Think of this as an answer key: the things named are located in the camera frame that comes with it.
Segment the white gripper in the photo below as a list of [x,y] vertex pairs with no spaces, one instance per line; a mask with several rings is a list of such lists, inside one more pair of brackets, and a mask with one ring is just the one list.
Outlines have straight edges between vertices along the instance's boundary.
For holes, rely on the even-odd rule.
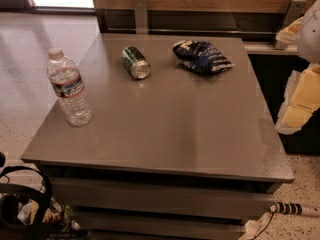
[[320,65],[314,64],[320,63],[320,0],[316,0],[303,18],[280,30],[276,40],[297,42],[298,55],[311,63],[303,72],[292,71],[278,112],[277,131],[291,135],[300,131],[320,108]]

